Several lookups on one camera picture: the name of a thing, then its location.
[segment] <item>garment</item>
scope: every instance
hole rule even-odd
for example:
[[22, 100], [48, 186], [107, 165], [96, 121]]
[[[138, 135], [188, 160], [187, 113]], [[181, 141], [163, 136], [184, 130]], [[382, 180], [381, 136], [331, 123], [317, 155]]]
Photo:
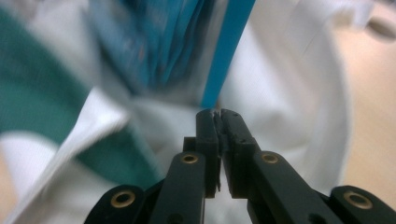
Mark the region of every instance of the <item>garment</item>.
[[[0, 146], [20, 195], [7, 223], [81, 223], [111, 187], [161, 179], [183, 137], [195, 136], [202, 108], [133, 96], [114, 76], [84, 16], [87, 4], [43, 1], [20, 16], [30, 33], [2, 12]], [[263, 150], [283, 155], [324, 193], [340, 183], [350, 130], [331, 29], [334, 18], [362, 27], [370, 8], [365, 1], [258, 1], [219, 98]], [[206, 223], [247, 222], [246, 202], [226, 191], [207, 200]]]

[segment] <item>green fabric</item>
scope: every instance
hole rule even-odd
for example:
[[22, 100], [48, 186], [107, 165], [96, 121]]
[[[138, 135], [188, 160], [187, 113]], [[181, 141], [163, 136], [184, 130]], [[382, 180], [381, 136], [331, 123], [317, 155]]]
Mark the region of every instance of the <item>green fabric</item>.
[[[89, 90], [0, 8], [0, 134], [29, 131], [61, 144]], [[148, 150], [128, 128], [96, 143], [78, 159], [110, 181], [143, 188], [158, 180]]]

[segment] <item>white cloth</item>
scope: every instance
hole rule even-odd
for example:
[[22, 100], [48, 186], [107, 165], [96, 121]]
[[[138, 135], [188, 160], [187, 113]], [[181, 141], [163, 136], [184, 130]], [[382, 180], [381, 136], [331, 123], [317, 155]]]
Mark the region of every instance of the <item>white cloth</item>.
[[[37, 11], [28, 24], [45, 43], [57, 46], [54, 53], [69, 63], [82, 82], [102, 85], [105, 94], [112, 98], [94, 89], [76, 128], [61, 146], [65, 148], [60, 150], [64, 154], [61, 157], [37, 156], [42, 163], [37, 166], [41, 168], [32, 169], [34, 174], [18, 172], [18, 168], [13, 167], [17, 165], [13, 163], [16, 156], [8, 154], [7, 161], [12, 166], [10, 169], [15, 170], [11, 172], [15, 180], [26, 175], [35, 176], [28, 185], [32, 187], [17, 187], [20, 203], [8, 223], [81, 223], [95, 203], [94, 198], [98, 200], [112, 185], [88, 171], [70, 175], [76, 172], [74, 169], [83, 170], [70, 159], [103, 134], [125, 125], [129, 113], [139, 124], [164, 171], [172, 157], [181, 151], [183, 137], [195, 136], [195, 114], [200, 108], [130, 98], [123, 86], [109, 77], [106, 69], [102, 70], [104, 67], [98, 65], [101, 64], [99, 48], [91, 34], [81, 29], [79, 22], [83, 17], [75, 14], [83, 13], [85, 2], [43, 1], [42, 7], [38, 7], [42, 10]], [[55, 16], [65, 5], [73, 10], [62, 17]], [[242, 115], [262, 150], [283, 155], [312, 188], [324, 193], [340, 183], [350, 132], [345, 71], [331, 29], [335, 22], [362, 27], [368, 20], [370, 8], [368, 1], [258, 0], [219, 99], [222, 107]], [[67, 21], [66, 29], [59, 29], [53, 35], [46, 33], [46, 28], [61, 27], [62, 21]], [[63, 37], [61, 43], [57, 42], [59, 35]], [[69, 53], [69, 46], [75, 48], [81, 43], [91, 43], [91, 47], [81, 49], [82, 55], [86, 55], [84, 60], [76, 60]], [[90, 97], [95, 95], [101, 100], [93, 101]], [[93, 116], [86, 117], [87, 111]], [[117, 116], [100, 116], [107, 112]], [[80, 142], [74, 134], [87, 130], [87, 122], [96, 129], [90, 129], [92, 138]], [[4, 151], [13, 148], [12, 144], [4, 145]], [[81, 182], [83, 176], [93, 176], [89, 178], [92, 181]], [[247, 222], [245, 202], [232, 200], [226, 191], [223, 189], [216, 199], [206, 201], [205, 223]], [[58, 192], [60, 197], [49, 197]], [[67, 197], [87, 192], [91, 193], [87, 201]], [[47, 203], [48, 210], [36, 206], [38, 203]], [[80, 209], [77, 216], [73, 215], [75, 211], [69, 210], [74, 206]]]

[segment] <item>beige floor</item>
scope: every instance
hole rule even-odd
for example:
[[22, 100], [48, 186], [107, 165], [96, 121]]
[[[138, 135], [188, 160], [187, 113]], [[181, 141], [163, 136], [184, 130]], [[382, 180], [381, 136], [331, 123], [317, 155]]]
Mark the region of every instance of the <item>beige floor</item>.
[[[396, 13], [385, 7], [374, 15], [387, 19], [396, 34]], [[396, 209], [396, 41], [366, 31], [337, 30], [352, 94], [354, 134], [345, 184], [371, 191]], [[0, 222], [16, 202], [0, 155]]]

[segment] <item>mounting hole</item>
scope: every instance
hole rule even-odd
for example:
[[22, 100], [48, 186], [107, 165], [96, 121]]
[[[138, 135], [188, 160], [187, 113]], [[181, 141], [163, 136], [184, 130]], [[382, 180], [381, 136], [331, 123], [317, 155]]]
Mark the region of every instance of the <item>mounting hole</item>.
[[383, 40], [396, 40], [396, 26], [388, 21], [373, 17], [367, 23], [367, 28], [371, 33]]
[[353, 191], [347, 191], [344, 193], [344, 199], [355, 207], [360, 209], [371, 209], [373, 208], [373, 203], [370, 199], [364, 197], [359, 193]]
[[167, 224], [182, 224], [183, 223], [183, 216], [181, 214], [171, 214], [168, 217]]
[[136, 196], [130, 190], [123, 190], [111, 198], [111, 205], [115, 208], [123, 208], [134, 202]]
[[195, 156], [195, 155], [189, 154], [189, 155], [185, 155], [183, 158], [181, 158], [181, 160], [182, 160], [184, 163], [193, 164], [193, 163], [198, 162], [198, 157]]
[[312, 224], [327, 224], [326, 219], [318, 214], [309, 214], [308, 221]]
[[271, 164], [277, 163], [279, 161], [277, 156], [267, 153], [262, 154], [262, 160]]

